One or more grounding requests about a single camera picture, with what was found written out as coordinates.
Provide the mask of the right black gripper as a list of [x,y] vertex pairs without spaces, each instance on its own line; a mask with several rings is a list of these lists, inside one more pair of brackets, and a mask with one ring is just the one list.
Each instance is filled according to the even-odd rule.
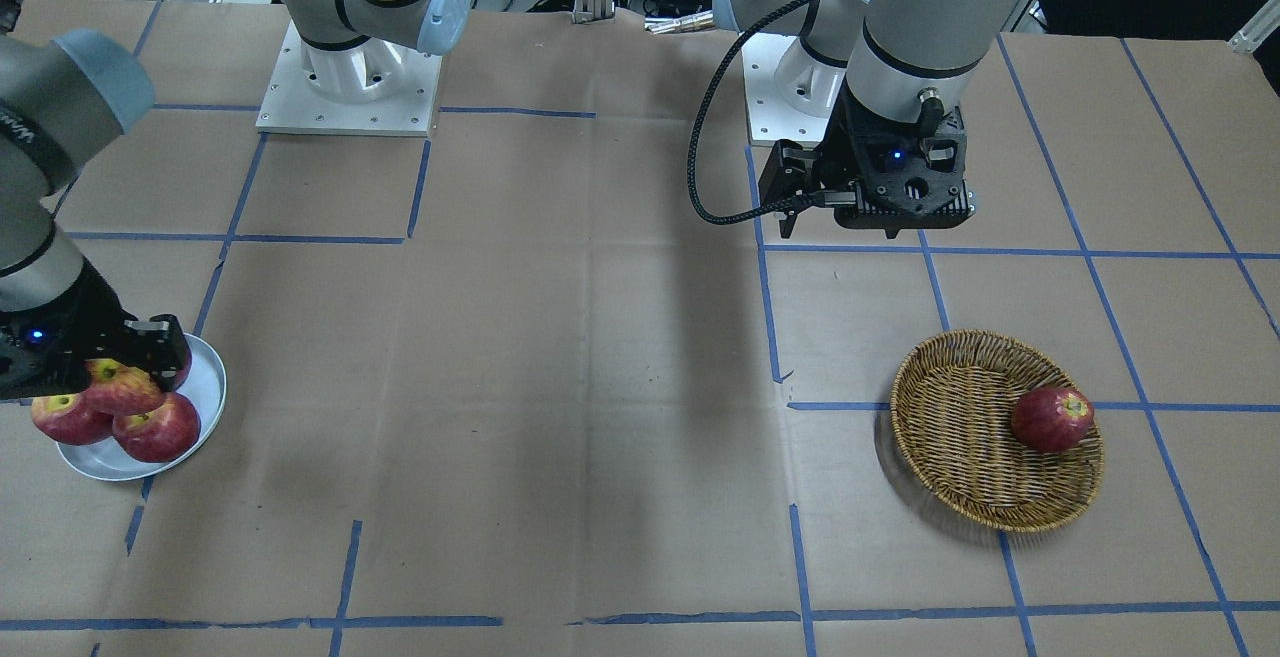
[[64,341],[63,388],[87,388],[86,362],[113,359],[145,370],[163,392],[169,392],[166,378],[180,366],[184,355],[192,353],[177,315],[134,319],[91,263],[83,264],[73,284]]

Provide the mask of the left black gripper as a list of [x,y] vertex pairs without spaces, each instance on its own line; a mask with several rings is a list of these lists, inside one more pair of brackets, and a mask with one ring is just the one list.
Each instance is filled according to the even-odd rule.
[[946,111],[934,88],[906,120],[881,117],[842,88],[818,146],[776,142],[758,188],[783,241],[810,207],[832,210],[842,228],[884,228],[893,241],[901,228],[955,228],[970,218],[965,158],[963,114]]

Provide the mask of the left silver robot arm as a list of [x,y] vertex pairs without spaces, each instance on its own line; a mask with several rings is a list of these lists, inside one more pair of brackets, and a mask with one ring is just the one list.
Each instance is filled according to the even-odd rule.
[[826,114],[812,147],[774,137],[758,182],[759,206],[716,215],[696,187],[700,134],[690,136],[687,190],[695,213],[728,225],[772,215],[788,238],[808,209],[828,209],[852,231],[948,229],[975,211],[964,179],[960,106],[972,73],[1019,0],[712,0],[716,24],[736,33],[701,100],[707,118],[719,79],[755,35],[796,38],[809,58],[795,86]]

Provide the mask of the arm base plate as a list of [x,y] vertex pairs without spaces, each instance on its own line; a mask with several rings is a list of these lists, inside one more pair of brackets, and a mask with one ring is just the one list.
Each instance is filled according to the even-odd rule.
[[845,69],[812,56],[799,37],[755,35],[742,47],[750,145],[788,140],[814,149],[844,83]]
[[442,67],[440,56],[381,38],[346,51],[320,50],[289,24],[256,128],[293,136],[426,138]]

